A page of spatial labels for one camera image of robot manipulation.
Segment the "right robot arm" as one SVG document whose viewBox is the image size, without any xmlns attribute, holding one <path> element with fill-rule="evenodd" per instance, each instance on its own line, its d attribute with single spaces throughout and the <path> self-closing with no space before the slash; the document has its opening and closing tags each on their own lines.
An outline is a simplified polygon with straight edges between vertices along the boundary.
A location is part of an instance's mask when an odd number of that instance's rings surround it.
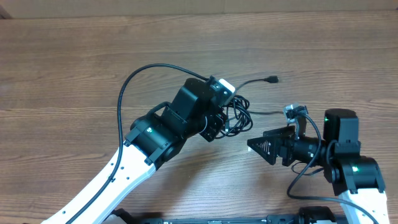
<svg viewBox="0 0 398 224">
<path fill-rule="evenodd" d="M 334 197 L 348 223 L 389 223 L 386 185 L 375 159 L 362 156 L 359 141 L 359 119 L 353 110 L 332 108 L 325 111 L 324 129 L 315 129 L 316 137 L 306 136 L 306 125 L 314 124 L 306 106 L 284 108 L 287 126 L 265 131 L 247 145 L 270 165 L 278 157 L 283 166 L 298 163 L 306 166 L 297 174 L 308 175 L 308 169 L 320 167 L 332 185 Z"/>
</svg>

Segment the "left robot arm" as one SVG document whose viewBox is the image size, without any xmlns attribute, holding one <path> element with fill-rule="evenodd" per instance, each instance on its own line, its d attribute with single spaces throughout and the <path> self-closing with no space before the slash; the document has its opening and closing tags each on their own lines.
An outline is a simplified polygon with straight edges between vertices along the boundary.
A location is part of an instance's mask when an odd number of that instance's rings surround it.
<svg viewBox="0 0 398 224">
<path fill-rule="evenodd" d="M 102 223 L 123 199 L 200 134 L 212 142 L 226 121 L 223 107 L 235 94 L 224 79 L 189 78 L 173 102 L 137 118 L 102 171 L 46 223 Z"/>
</svg>

